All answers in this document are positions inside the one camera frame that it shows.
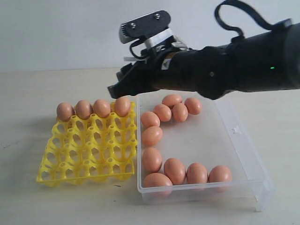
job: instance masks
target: clear plastic container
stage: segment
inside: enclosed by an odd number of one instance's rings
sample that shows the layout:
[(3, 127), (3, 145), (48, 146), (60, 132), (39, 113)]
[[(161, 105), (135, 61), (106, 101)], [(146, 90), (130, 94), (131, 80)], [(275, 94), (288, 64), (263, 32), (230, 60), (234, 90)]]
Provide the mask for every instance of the clear plastic container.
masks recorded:
[[(194, 200), (253, 199), (251, 204), (256, 211), (263, 211), (274, 195), (274, 186), (253, 146), (245, 128), (237, 118), (233, 107), (226, 97), (216, 101), (205, 99), (197, 93), (180, 91), (157, 91), (141, 94), (137, 100), (137, 116), (152, 111), (163, 97), (178, 93), (185, 100), (196, 97), (202, 103), (200, 115), (188, 116), (184, 123), (173, 120), (161, 123), (163, 137), (155, 146), (163, 157), (178, 158), (186, 169), (193, 162), (200, 162), (208, 170), (217, 165), (226, 165), (232, 171), (231, 182), (207, 184), (183, 184), (171, 187), (143, 187), (147, 175), (142, 165), (145, 147), (141, 142), (144, 128), (138, 119), (137, 188), (143, 201), (150, 204), (165, 204)], [(224, 193), (215, 191), (218, 187), (228, 187)], [(162, 197), (159, 193), (171, 190), (171, 194)]]

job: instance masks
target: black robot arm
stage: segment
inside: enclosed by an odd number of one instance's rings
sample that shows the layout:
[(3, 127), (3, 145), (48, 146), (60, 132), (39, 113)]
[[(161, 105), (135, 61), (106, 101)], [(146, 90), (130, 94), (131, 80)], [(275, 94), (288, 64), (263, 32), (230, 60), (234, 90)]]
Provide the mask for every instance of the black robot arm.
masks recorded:
[[(218, 12), (222, 5), (244, 10), (269, 32), (245, 38), (240, 28), (228, 26), (221, 20)], [(222, 2), (215, 10), (215, 17), (222, 28), (233, 30), (238, 36), (228, 45), (207, 46), (202, 50), (193, 50), (173, 36), (168, 28), (171, 20), (165, 11), (124, 23), (122, 37), (128, 41), (138, 39), (134, 43), (145, 43), (147, 49), (134, 65), (128, 64), (117, 74), (119, 82), (108, 87), (111, 96), (119, 98), (168, 89), (197, 91), (214, 100), (235, 90), (300, 88), (300, 23), (292, 24), (288, 19), (268, 24), (253, 8), (238, 0)], [(151, 30), (140, 29), (134, 36), (132, 33), (144, 21), (156, 26), (149, 26)]]

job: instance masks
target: plastic egg tray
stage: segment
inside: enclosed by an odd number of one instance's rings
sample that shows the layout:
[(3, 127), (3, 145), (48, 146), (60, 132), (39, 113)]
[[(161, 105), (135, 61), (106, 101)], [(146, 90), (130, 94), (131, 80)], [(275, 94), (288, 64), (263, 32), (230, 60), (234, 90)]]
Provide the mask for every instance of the plastic egg tray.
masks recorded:
[(63, 181), (78, 185), (108, 177), (127, 180), (134, 173), (137, 125), (135, 102), (126, 117), (115, 112), (107, 118), (92, 114), (88, 120), (72, 116), (52, 128), (36, 181), (55, 187)]

